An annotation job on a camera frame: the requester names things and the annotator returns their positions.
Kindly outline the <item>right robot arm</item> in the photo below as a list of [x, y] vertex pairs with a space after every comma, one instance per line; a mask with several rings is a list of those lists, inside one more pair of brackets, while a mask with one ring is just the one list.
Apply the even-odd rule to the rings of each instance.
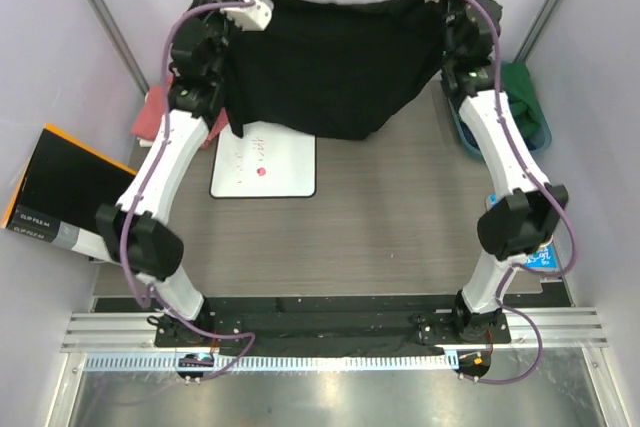
[[470, 281], [457, 293], [451, 327], [480, 342], [498, 323], [513, 267], [550, 241], [568, 191], [540, 170], [511, 114], [490, 55], [501, 6], [493, 0], [446, 0], [443, 89], [475, 139], [493, 182], [495, 204], [477, 222], [482, 251]]

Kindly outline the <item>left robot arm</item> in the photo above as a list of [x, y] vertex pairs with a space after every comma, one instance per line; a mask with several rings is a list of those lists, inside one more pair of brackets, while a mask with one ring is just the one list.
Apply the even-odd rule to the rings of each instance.
[[190, 345], [213, 335], [211, 310], [183, 266], [184, 244], [168, 227], [172, 204], [222, 105], [229, 30], [264, 30], [268, 0], [196, 0], [171, 27], [160, 64], [160, 127], [132, 183], [96, 213], [99, 235], [143, 309], [157, 301]]

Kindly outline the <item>black t shirt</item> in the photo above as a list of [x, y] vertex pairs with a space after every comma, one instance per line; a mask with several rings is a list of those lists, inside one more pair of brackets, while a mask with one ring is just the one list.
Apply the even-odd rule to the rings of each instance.
[[271, 0], [263, 31], [231, 27], [220, 61], [236, 135], [263, 121], [364, 140], [421, 93], [443, 63], [443, 2]]

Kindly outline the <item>green t shirt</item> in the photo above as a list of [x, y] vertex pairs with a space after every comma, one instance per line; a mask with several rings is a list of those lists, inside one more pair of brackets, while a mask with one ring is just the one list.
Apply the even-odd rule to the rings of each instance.
[[543, 113], [531, 74], [523, 62], [504, 62], [501, 83], [516, 126], [527, 142], [541, 130]]

